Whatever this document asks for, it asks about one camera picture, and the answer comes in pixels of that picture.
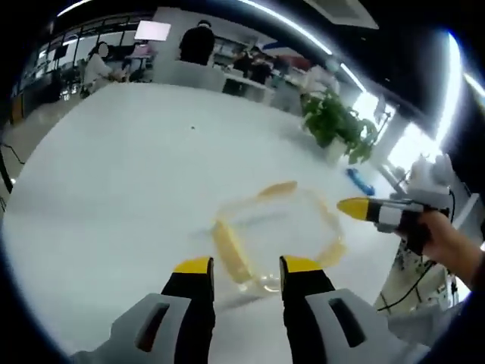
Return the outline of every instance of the chair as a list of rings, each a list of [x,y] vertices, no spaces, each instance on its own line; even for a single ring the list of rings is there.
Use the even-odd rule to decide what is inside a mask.
[[[153,82],[208,89],[221,93],[226,82],[222,70],[184,61],[158,62],[154,65]]]

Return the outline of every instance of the human hand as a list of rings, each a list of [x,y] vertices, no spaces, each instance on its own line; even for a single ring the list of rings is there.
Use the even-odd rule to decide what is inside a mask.
[[[424,244],[423,254],[443,264],[470,287],[483,258],[480,248],[460,234],[438,211],[423,213],[418,223],[425,224],[431,235]]]

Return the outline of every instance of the woman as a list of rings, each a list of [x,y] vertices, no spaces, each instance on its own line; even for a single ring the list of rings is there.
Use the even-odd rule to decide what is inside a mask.
[[[106,42],[98,43],[89,53],[88,63],[84,71],[83,97],[87,97],[104,86],[103,83],[99,82],[101,80],[122,82],[122,77],[114,73],[103,61],[108,53]]]

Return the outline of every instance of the white table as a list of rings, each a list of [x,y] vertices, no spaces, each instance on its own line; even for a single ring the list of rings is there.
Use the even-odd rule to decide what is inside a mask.
[[[269,87],[266,87],[265,85],[262,85],[260,83],[257,83],[253,80],[250,80],[245,77],[237,76],[235,74],[230,74],[230,73],[224,73],[224,76],[226,77],[226,80],[233,80],[238,83],[244,83],[245,85],[248,85],[252,87],[253,89],[256,89],[255,91],[262,91],[263,96],[259,97],[261,99],[261,103],[265,105],[270,105],[271,100],[273,99],[274,96],[274,90],[270,89]],[[252,95],[253,93],[249,91],[250,89],[246,90],[245,96],[248,96],[250,99],[254,99],[254,101],[257,101],[258,97],[256,95]]]
[[[81,102],[29,158],[5,214],[7,257],[42,327],[68,353],[97,347],[176,264],[214,254],[195,242],[223,203],[285,180],[320,190],[334,211],[360,196],[345,164],[329,169],[299,125],[261,104],[178,86],[112,84]],[[391,192],[361,169],[378,196]],[[327,273],[372,304],[399,239],[340,219],[348,253]],[[210,362],[290,363],[282,312],[276,295],[218,315]]]

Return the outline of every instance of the floor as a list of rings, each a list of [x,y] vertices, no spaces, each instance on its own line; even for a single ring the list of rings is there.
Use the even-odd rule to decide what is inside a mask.
[[[64,99],[54,104],[42,105],[35,110],[25,121],[15,126],[8,125],[4,135],[4,144],[12,146],[17,153],[20,161],[25,162],[42,138],[66,115],[75,105],[80,102],[78,94],[65,95]],[[12,182],[19,176],[23,165],[17,160],[13,151],[7,147],[2,147],[5,164]],[[4,184],[0,184],[0,196],[8,204],[8,191]],[[399,300],[404,293],[413,285],[420,275],[419,269],[409,269],[401,271],[397,266],[393,267],[385,283],[380,297],[375,303],[376,308]],[[434,275],[418,286],[419,293],[414,290],[398,306],[392,310],[383,310],[384,313],[405,312],[416,307],[420,299],[429,296],[429,292],[435,291],[443,284],[441,270],[436,269]]]

